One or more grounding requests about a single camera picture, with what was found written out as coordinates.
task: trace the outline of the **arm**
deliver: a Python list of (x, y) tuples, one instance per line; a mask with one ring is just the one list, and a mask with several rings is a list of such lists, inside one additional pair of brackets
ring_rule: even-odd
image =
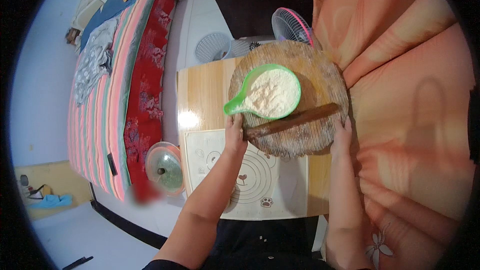
[(362, 235), (363, 209), (355, 183), (350, 143), (350, 118), (345, 128), (340, 119), (335, 121), (335, 136), (330, 149), (330, 216), (326, 239), (328, 263), (335, 269), (373, 269), (365, 256)]
[(200, 267), (213, 248), (223, 213), (247, 150), (242, 114), (228, 117), (225, 149), (205, 179), (188, 197), (172, 233), (153, 260), (168, 260), (189, 269)]

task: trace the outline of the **green measuring cup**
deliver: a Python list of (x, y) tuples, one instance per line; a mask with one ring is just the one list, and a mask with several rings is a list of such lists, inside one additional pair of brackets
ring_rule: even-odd
[[(265, 117), (263, 115), (258, 114), (256, 111), (252, 111), (252, 110), (248, 110), (248, 109), (243, 108), (242, 103), (245, 100), (245, 97), (247, 97), (247, 93), (251, 89), (252, 84), (257, 79), (257, 77), (259, 77), (264, 72), (274, 70), (274, 69), (280, 69), (280, 70), (286, 71), (286, 72), (290, 73), (295, 78), (295, 81), (297, 82), (297, 87), (298, 87), (298, 100), (297, 100), (297, 102), (292, 106), (292, 108), (288, 112), (285, 113), (285, 115), (282, 115), (280, 117), (275, 117), (275, 118)], [(223, 106), (223, 112), (227, 115), (249, 112), (249, 113), (255, 114), (255, 115), (257, 115), (258, 117), (261, 117), (261, 118), (265, 118), (265, 119), (269, 119), (269, 120), (277, 120), (277, 119), (280, 119), (280, 118), (283, 118), (283, 117), (286, 117), (286, 116), (290, 115), (297, 108), (297, 105), (299, 105), (299, 102), (300, 102), (301, 92), (302, 92), (302, 88), (300, 87), (300, 81), (298, 80), (297, 76), (290, 69), (288, 69), (288, 68), (286, 68), (282, 65), (276, 64), (276, 63), (266, 63), (264, 65), (261, 65), (261, 66), (258, 66), (256, 68), (254, 68), (253, 70), (251, 70), (247, 74), (247, 76), (243, 80), (243, 85), (241, 87), (240, 92), (237, 94), (237, 96), (232, 98), (229, 102), (227, 102)]]

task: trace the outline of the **red bedspread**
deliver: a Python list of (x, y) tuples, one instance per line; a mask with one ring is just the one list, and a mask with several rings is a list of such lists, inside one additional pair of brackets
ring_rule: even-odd
[(162, 140), (159, 94), (167, 48), (169, 17), (175, 0), (155, 0), (141, 37), (131, 78), (123, 132), (131, 183), (147, 180), (145, 157)]

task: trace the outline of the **round wooden board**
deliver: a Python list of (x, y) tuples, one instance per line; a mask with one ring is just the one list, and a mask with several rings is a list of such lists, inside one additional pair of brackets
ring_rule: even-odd
[[(238, 94), (247, 74), (264, 64), (283, 65), (297, 76), (301, 98), (294, 113), (329, 103), (338, 104), (339, 111), (279, 133), (249, 139), (250, 143), (267, 154), (287, 159), (315, 154), (327, 147), (335, 133), (334, 117), (340, 114), (345, 120), (349, 110), (347, 89), (337, 67), (322, 51), (309, 45), (290, 40), (267, 43), (249, 52), (237, 65), (230, 81), (228, 100)], [(269, 121), (247, 112), (244, 113), (243, 128), (253, 128)]]

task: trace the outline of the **black baseboard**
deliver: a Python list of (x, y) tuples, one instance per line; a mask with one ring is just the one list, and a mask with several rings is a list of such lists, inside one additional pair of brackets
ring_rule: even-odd
[(136, 225), (135, 223), (130, 222), (127, 219), (124, 219), (112, 212), (100, 202), (98, 202), (93, 196), (93, 201), (91, 201), (93, 209), (102, 215), (103, 218), (107, 219), (111, 224), (117, 226), (122, 231), (126, 232), (130, 236), (139, 239), (141, 242), (148, 244), (156, 249), (162, 248), (163, 244), (167, 240), (166, 237), (151, 232), (141, 226)]

